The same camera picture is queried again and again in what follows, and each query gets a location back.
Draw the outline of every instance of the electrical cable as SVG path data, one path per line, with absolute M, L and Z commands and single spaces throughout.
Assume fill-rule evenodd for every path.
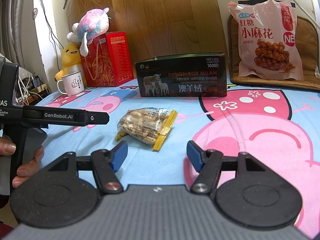
M 32 98 L 36 101 L 38 101 L 38 102 L 40 102 L 40 100 L 38 99 L 38 98 L 36 98 L 36 97 L 34 97 L 32 94 L 30 94 L 31 96 L 32 96 Z
M 41 81 L 40 78 L 39 78 L 39 81 L 40 81 L 40 85 L 44 85 L 44 83 Z M 45 88 L 45 90 L 47 91 L 47 94 L 50 95 L 49 90 L 47 88 Z
M 30 93 L 30 94 L 34 94 L 34 95 L 37 95 L 38 97 L 40 97 L 41 99 L 43 99 L 43 98 L 42 98 L 42 96 L 41 96 L 41 95 L 39 95 L 39 94 L 38 94 L 38 93 L 36 93 L 36 92 L 29 91 L 29 93 Z
M 29 85 L 29 83 L 30 83 L 30 77 L 31 77 L 31 75 L 29 75 L 29 80 L 28 80 L 28 83 L 27 83 L 26 88 L 25 88 L 24 93 L 23 93 L 22 105 L 23 105 L 23 103 L 24 103 L 25 96 L 27 95 L 27 92 L 29 92 L 28 89 L 27 89 L 27 87 L 28 87 L 28 85 Z
M 19 76 L 19 81 L 21 82 L 21 84 L 22 84 L 22 86 L 23 86 L 23 89 L 26 91 L 26 86 L 24 85 L 24 83 L 22 82 L 22 79 L 21 79 L 21 77 Z
M 63 48 L 63 45 L 61 44 L 61 42 L 58 40 L 58 38 L 57 38 L 57 37 L 54 35 L 54 33 L 53 33 L 52 27 L 51 27 L 51 25 L 49 24 L 49 21 L 48 21 L 48 19 L 47 19 L 47 15 L 45 14 L 45 8 L 44 8 L 43 0 L 39 0 L 39 1 L 40 1 L 40 5 L 41 5 L 41 8 L 42 8 L 42 11 L 43 11 L 43 13 L 44 13 L 45 20 L 46 20 L 46 22 L 47 22 L 47 26 L 48 26 L 48 28 L 49 28 L 49 40 L 50 40 L 50 37 L 51 37 L 51 39 L 53 40 L 53 43 L 51 42 L 51 40 L 50 40 L 50 42 L 51 42 L 52 45 L 53 45 L 53 49 L 54 49 L 54 52 L 55 52 L 55 54 L 56 54 L 56 59 L 57 59 L 57 67 L 58 67 L 58 70 L 60 71 L 59 62 L 58 62 L 58 52 L 57 52 L 56 45 L 59 47 L 59 44 L 60 44 L 62 48 Z
M 20 86 L 19 82 L 18 82 L 18 87 L 19 87 L 19 90 L 20 90 L 21 99 L 23 99 L 23 93 L 22 93 L 22 89 L 21 89 L 21 86 Z
M 297 0 L 293 0 L 295 2 L 296 5 L 299 6 L 299 8 L 310 18 L 310 20 L 318 27 L 318 29 L 320 30 L 320 24 L 317 23 L 312 16 L 297 2 Z
M 46 14 L 45 14 L 45 9 L 44 9 L 43 0 L 40 0 L 40 3 L 41 3 L 41 7 L 42 7 L 42 9 L 43 9 L 43 11 L 44 11 L 45 20 L 46 20 L 46 22 L 47 22 L 47 24 L 48 24 L 48 27 L 50 28 L 50 30 L 51 30 L 51 32 L 52 32 L 52 35 L 55 37 L 55 39 L 59 42 L 59 44 L 60 44 L 61 47 L 63 48 L 63 45 L 62 45 L 61 42 L 58 40 L 58 38 L 54 35 L 53 30 L 52 30 L 52 28 L 51 28 L 51 25 L 49 24 L 49 21 L 48 21 L 48 19 L 47 19 Z

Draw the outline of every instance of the snack bag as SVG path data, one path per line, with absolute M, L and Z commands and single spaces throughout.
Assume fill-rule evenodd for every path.
M 239 76 L 303 80 L 295 46 L 297 13 L 289 1 L 268 0 L 256 5 L 230 2 L 228 9 L 239 24 Z
M 174 110 L 153 107 L 129 110 L 118 123 L 116 141 L 130 134 L 158 151 L 177 115 Z

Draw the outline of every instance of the plush toy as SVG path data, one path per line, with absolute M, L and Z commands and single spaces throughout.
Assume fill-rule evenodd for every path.
M 87 44 L 91 40 L 106 33 L 109 29 L 109 17 L 107 12 L 109 8 L 93 9 L 81 18 L 79 23 L 72 26 L 72 31 L 67 35 L 69 43 L 81 43 L 80 54 L 86 57 L 89 53 Z
M 78 49 L 78 45 L 72 43 L 64 47 L 61 53 L 61 60 L 62 60 L 62 70 L 60 70 L 56 74 L 55 80 L 58 81 L 64 75 L 81 71 L 83 84 L 84 86 L 87 86 L 87 82 L 85 80 L 83 69 L 82 69 L 81 57 L 80 57 L 80 51 Z

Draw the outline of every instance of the bed sheet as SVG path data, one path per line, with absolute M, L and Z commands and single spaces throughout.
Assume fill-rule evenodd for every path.
M 197 173 L 186 158 L 189 140 L 228 156 L 247 151 L 301 192 L 303 208 L 295 225 L 314 237 L 320 227 L 320 94 L 228 84 L 225 98 L 141 98 L 136 80 L 118 88 L 88 88 L 72 97 L 53 93 L 38 105 L 105 111 L 110 122 L 49 125 L 44 129 L 48 138 L 42 166 L 67 151 L 85 156 L 112 149 L 117 144 L 117 123 L 129 109 L 174 109 L 179 114 L 160 151 L 129 135 L 123 138 L 128 156 L 116 175 L 125 188 L 128 184 L 190 186 Z M 82 171 L 79 177 L 95 185 L 92 172 Z M 223 172 L 220 184 L 232 177 L 234 173 Z

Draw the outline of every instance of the wood grain surface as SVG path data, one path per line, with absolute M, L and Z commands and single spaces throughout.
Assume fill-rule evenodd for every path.
M 110 8 L 109 31 L 125 31 L 132 66 L 155 56 L 225 52 L 227 45 L 217 0 L 73 0 L 79 22 L 92 8 Z

